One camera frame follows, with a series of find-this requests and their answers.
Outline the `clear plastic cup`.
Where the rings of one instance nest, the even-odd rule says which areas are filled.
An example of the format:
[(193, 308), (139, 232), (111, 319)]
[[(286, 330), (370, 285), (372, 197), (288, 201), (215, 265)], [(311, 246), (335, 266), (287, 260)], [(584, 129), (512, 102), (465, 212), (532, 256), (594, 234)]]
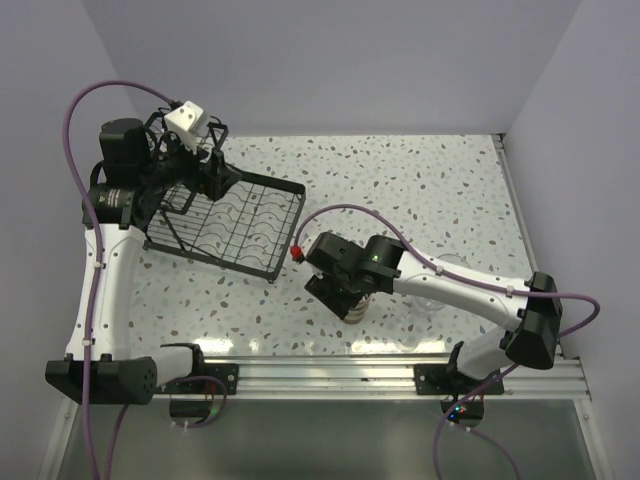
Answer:
[(428, 298), (415, 297), (413, 299), (411, 312), (416, 315), (429, 316), (444, 309), (445, 307), (446, 305), (441, 302), (437, 302)]
[(442, 254), (438, 257), (442, 262), (447, 262), (453, 265), (459, 265), (468, 268), (469, 264), (466, 259), (457, 254)]

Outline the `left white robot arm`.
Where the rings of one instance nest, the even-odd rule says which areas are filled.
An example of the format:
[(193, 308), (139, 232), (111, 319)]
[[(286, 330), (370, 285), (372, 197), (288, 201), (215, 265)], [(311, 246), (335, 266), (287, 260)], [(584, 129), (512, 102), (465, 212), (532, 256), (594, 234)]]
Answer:
[(105, 123), (99, 143), (103, 158), (82, 205), (86, 263), (78, 315), (63, 358), (48, 361), (45, 379), (82, 405), (145, 405), (173, 384), (197, 392), (215, 380), (202, 349), (169, 343), (134, 356), (129, 321), (135, 262), (148, 227), (172, 188), (203, 192), (205, 152), (190, 152), (174, 132), (156, 136), (135, 118)]

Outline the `beige cup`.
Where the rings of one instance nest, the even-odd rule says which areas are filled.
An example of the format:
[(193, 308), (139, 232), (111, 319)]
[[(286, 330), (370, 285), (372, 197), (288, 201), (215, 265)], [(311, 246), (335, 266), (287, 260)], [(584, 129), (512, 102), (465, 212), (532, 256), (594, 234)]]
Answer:
[(351, 309), (343, 319), (343, 322), (349, 325), (358, 324), (364, 319), (365, 314), (365, 308)]
[(369, 306), (369, 303), (371, 301), (371, 296), (370, 295), (364, 295), (361, 297), (361, 299), (358, 301), (358, 303), (353, 307), (353, 310), (366, 310)]

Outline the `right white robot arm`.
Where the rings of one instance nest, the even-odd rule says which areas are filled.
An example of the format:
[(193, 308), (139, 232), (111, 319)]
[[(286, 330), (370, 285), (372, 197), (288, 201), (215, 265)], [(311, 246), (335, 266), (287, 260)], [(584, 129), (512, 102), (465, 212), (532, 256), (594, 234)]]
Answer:
[(548, 274), (492, 277), (421, 259), (382, 235), (359, 246), (330, 232), (306, 240), (300, 260), (313, 271), (306, 290), (340, 319), (365, 298), (385, 293), (429, 299), (492, 322), (493, 329), (453, 347), (447, 364), (430, 377), (440, 387), (464, 393), (512, 364), (536, 370), (554, 365), (562, 305)]

